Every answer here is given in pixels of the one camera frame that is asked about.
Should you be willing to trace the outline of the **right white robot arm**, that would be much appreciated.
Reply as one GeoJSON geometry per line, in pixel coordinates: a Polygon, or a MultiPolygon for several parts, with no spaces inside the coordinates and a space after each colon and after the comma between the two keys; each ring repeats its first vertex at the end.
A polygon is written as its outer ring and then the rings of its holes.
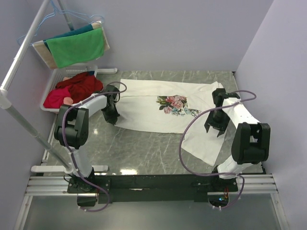
{"type": "Polygon", "coordinates": [[[211,187],[222,191],[227,179],[233,179],[246,168],[266,161],[269,156],[271,127],[257,120],[243,105],[238,92],[218,88],[212,92],[215,109],[211,110],[204,124],[206,131],[212,127],[217,136],[225,133],[229,122],[236,128],[231,155],[218,165],[211,178],[211,187]]]}

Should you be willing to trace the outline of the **teal towel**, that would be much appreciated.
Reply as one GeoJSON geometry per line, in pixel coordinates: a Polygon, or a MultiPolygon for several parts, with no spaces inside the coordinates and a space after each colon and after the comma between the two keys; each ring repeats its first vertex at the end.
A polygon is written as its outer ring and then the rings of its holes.
{"type": "Polygon", "coordinates": [[[91,37],[93,30],[93,26],[89,24],[79,29],[46,39],[43,42],[50,52],[55,52],[60,48],[64,48],[65,50],[72,49],[78,45],[84,45],[86,40],[91,37]]]}

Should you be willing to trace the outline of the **dark red t shirt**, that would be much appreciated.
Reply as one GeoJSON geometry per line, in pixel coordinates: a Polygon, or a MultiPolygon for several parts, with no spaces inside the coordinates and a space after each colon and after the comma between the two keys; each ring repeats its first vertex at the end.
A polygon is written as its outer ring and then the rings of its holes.
{"type": "Polygon", "coordinates": [[[55,89],[68,87],[68,90],[73,99],[73,104],[87,99],[95,92],[100,92],[103,89],[103,84],[98,80],[94,71],[82,72],[72,78],[63,80],[57,83],[55,89]]]}

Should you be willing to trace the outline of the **pink t shirt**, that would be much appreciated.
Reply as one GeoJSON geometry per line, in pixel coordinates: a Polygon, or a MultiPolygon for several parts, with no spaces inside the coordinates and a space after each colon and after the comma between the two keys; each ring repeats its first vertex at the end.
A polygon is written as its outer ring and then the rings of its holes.
{"type": "Polygon", "coordinates": [[[43,106],[45,108],[59,109],[63,104],[72,105],[73,99],[68,87],[52,90],[46,97],[43,106]]]}

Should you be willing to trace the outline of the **aluminium rail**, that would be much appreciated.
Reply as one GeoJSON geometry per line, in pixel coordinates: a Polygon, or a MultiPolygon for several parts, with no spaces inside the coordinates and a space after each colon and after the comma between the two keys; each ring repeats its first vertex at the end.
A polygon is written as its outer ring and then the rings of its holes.
{"type": "MultiPolygon", "coordinates": [[[[278,189],[271,174],[254,174],[237,178],[238,189],[243,188],[243,194],[277,194],[278,189]]],[[[68,182],[59,176],[31,176],[25,191],[25,196],[77,196],[69,194],[68,182]]]]}

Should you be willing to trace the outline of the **white clothes rack frame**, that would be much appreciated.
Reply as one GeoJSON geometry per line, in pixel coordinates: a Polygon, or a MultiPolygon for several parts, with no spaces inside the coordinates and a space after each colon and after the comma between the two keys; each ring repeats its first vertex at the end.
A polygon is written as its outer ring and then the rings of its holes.
{"type": "MultiPolygon", "coordinates": [[[[2,0],[0,2],[0,79],[4,80],[19,45],[38,12],[40,0],[2,0]]],[[[28,48],[8,89],[13,106],[47,138],[54,113],[40,109],[50,69],[32,47],[28,48]]],[[[0,111],[0,174],[26,179],[30,169],[42,160],[43,147],[5,110],[0,111]]]]}

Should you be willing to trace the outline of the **white plastic laundry basket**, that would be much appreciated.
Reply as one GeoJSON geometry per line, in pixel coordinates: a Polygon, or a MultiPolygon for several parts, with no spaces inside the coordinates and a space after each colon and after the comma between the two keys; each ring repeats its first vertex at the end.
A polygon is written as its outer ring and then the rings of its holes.
{"type": "Polygon", "coordinates": [[[93,64],[74,64],[53,70],[43,93],[40,108],[58,113],[63,104],[78,103],[103,88],[96,79],[98,67],[93,64]]]}

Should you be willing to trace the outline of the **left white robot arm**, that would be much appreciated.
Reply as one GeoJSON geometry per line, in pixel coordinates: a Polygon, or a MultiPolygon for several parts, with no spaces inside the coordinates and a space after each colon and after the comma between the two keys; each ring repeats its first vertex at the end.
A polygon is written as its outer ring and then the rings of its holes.
{"type": "Polygon", "coordinates": [[[89,136],[89,118],[101,111],[107,123],[115,125],[119,113],[116,103],[120,91],[114,85],[107,85],[102,91],[73,105],[62,105],[56,120],[54,138],[64,146],[70,155],[72,174],[80,177],[79,187],[86,193],[95,189],[94,169],[82,146],[89,136]]]}

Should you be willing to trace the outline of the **white floral t shirt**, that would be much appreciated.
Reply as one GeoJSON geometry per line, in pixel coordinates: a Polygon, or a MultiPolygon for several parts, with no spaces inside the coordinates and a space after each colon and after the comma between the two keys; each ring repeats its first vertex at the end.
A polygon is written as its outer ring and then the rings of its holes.
{"type": "MultiPolygon", "coordinates": [[[[182,134],[201,112],[214,108],[212,92],[223,85],[156,80],[121,79],[122,94],[116,108],[117,127],[157,133],[182,134]]],[[[206,131],[208,115],[198,118],[188,129],[182,148],[210,166],[215,165],[225,135],[206,131]]]]}

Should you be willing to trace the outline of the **beige towel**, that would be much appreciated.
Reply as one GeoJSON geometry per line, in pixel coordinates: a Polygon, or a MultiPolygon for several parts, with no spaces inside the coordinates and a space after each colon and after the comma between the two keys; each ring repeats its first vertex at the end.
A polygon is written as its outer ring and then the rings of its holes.
{"type": "MultiPolygon", "coordinates": [[[[101,28],[103,31],[103,40],[104,40],[104,53],[110,49],[109,43],[107,41],[106,38],[106,33],[104,31],[104,28],[102,26],[102,22],[101,21],[96,21],[91,23],[91,25],[93,26],[94,29],[98,29],[101,28]]],[[[42,58],[42,60],[45,62],[45,64],[50,68],[50,69],[58,69],[55,60],[51,54],[51,52],[46,48],[46,46],[44,45],[43,40],[42,41],[38,41],[32,44],[33,48],[35,49],[35,51],[39,54],[39,56],[42,58]]]]}

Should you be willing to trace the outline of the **black base beam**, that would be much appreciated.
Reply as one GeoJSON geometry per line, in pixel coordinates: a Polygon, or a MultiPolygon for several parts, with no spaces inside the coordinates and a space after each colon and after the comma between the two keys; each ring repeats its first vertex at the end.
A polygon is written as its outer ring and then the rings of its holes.
{"type": "Polygon", "coordinates": [[[194,201],[207,202],[211,192],[237,192],[235,179],[223,180],[218,176],[202,177],[193,174],[169,175],[96,175],[91,182],[104,189],[73,177],[69,180],[68,194],[89,194],[79,199],[81,206],[114,202],[194,201]]]}

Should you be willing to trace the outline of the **green towel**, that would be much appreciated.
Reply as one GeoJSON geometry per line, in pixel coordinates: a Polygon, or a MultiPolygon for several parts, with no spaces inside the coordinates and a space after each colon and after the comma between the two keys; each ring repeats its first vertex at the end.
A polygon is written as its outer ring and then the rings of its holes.
{"type": "Polygon", "coordinates": [[[101,28],[85,33],[46,40],[57,67],[92,61],[104,54],[103,31],[101,28]]]}

